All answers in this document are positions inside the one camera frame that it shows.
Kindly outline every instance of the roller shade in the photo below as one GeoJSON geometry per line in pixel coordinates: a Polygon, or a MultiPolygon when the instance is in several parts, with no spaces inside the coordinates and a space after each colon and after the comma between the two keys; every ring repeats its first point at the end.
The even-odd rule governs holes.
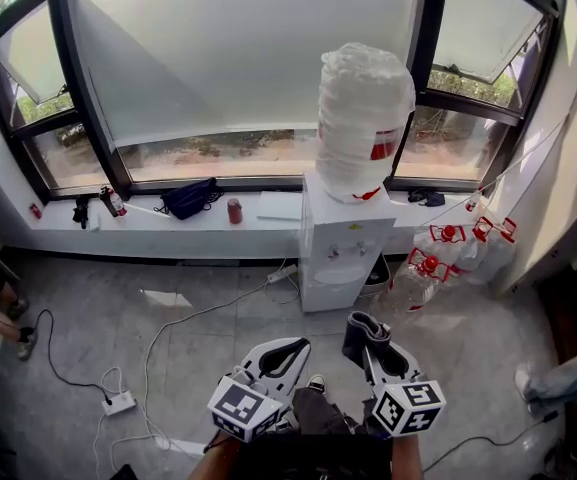
{"type": "Polygon", "coordinates": [[[54,98],[64,86],[64,74],[43,3],[0,39],[0,63],[35,103],[54,98]]]}
{"type": "Polygon", "coordinates": [[[314,128],[321,54],[358,41],[405,61],[413,0],[75,0],[116,145],[314,128]]]}
{"type": "Polygon", "coordinates": [[[523,0],[446,0],[434,64],[492,83],[541,19],[523,0]]]}

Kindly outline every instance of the water bottle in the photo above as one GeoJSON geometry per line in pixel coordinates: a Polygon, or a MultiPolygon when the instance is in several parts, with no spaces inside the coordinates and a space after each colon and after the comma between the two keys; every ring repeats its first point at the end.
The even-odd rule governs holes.
{"type": "Polygon", "coordinates": [[[513,233],[517,226],[510,219],[504,221],[503,226],[495,226],[488,234],[488,250],[479,266],[465,276],[466,281],[472,284],[486,284],[490,282],[502,267],[506,266],[515,255],[515,239],[513,233]]]}
{"type": "Polygon", "coordinates": [[[316,170],[333,198],[362,203],[392,170],[415,108],[414,82],[393,53],[360,43],[322,60],[316,170]]]}
{"type": "Polygon", "coordinates": [[[396,312],[418,311],[439,290],[447,273],[447,265],[436,256],[415,247],[390,281],[388,301],[396,312]]]}
{"type": "Polygon", "coordinates": [[[436,256],[441,263],[452,265],[466,242],[466,233],[462,226],[428,226],[418,228],[413,245],[426,256],[436,256]]]}
{"type": "Polygon", "coordinates": [[[481,217],[472,229],[466,232],[466,243],[451,267],[452,272],[461,275],[472,272],[479,266],[488,251],[486,237],[492,228],[492,222],[481,217]]]}

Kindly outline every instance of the power strip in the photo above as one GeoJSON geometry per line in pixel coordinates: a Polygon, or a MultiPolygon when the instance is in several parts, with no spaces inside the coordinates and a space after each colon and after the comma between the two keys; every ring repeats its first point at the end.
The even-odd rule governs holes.
{"type": "Polygon", "coordinates": [[[128,409],[132,409],[137,405],[135,397],[132,396],[130,391],[124,391],[121,395],[114,396],[110,399],[112,405],[108,405],[105,400],[101,402],[101,406],[104,408],[106,416],[112,416],[128,409]]]}
{"type": "Polygon", "coordinates": [[[277,281],[281,281],[284,277],[288,277],[291,274],[297,272],[297,265],[288,265],[277,272],[273,272],[272,274],[268,274],[268,282],[270,284],[276,283],[277,281]]]}

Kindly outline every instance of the gray tile floor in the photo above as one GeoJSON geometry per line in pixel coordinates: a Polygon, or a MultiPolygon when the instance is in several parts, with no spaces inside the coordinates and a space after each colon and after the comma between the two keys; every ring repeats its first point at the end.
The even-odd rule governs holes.
{"type": "MultiPolygon", "coordinates": [[[[133,265],[21,256],[13,267],[32,300],[34,321],[43,308],[56,317],[52,357],[56,368],[79,382],[98,382],[112,366],[124,386],[144,395],[144,353],[160,327],[192,311],[228,302],[261,285],[272,267],[182,267],[133,265]]],[[[363,373],[341,354],[350,310],[301,313],[287,282],[242,298],[231,306],[167,328],[149,363],[149,415],[169,436],[206,442],[214,429],[206,403],[220,376],[256,344],[304,335],[312,343],[306,374],[325,375],[330,398],[359,418],[369,394],[363,373]]],[[[428,465],[473,435],[508,440],[533,420],[517,395],[514,367],[531,361],[554,364],[548,322],[533,292],[491,300],[470,288],[441,293],[414,315],[396,318],[380,301],[361,299],[355,309],[389,323],[394,339],[438,380],[448,406],[437,426],[421,437],[428,465]]],[[[93,479],[92,443],[102,413],[94,389],[72,388],[50,371],[46,356],[49,321],[31,360],[18,363],[12,347],[2,355],[0,430],[18,453],[19,477],[93,479]]],[[[300,380],[305,382],[308,375],[300,380]]],[[[114,374],[107,384],[116,386],[114,374]]],[[[428,473],[429,479],[529,478],[563,432],[563,418],[541,425],[514,445],[468,443],[428,473]]],[[[137,411],[106,419],[97,445],[100,478],[112,475],[109,447],[120,438],[145,434],[137,411]]],[[[130,463],[140,480],[184,479],[195,461],[159,450],[150,440],[120,443],[115,463],[130,463]]]]}

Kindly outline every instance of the black bag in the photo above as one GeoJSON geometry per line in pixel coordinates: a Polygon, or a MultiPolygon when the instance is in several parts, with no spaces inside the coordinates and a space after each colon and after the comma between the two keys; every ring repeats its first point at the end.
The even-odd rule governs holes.
{"type": "Polygon", "coordinates": [[[185,187],[176,188],[161,196],[164,205],[156,211],[185,220],[202,210],[210,210],[211,204],[224,195],[217,186],[216,178],[198,181],[185,187]]]}

